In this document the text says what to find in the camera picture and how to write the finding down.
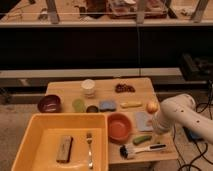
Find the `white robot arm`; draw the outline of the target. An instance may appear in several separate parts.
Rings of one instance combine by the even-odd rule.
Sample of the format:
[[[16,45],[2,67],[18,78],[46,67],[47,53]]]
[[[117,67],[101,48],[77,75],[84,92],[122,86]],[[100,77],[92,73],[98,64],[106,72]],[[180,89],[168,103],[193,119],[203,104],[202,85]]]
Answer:
[[[152,118],[153,130],[158,135],[168,133],[175,123],[179,123],[213,144],[213,120],[194,111],[195,100],[188,94],[180,94],[164,99],[160,110]]]

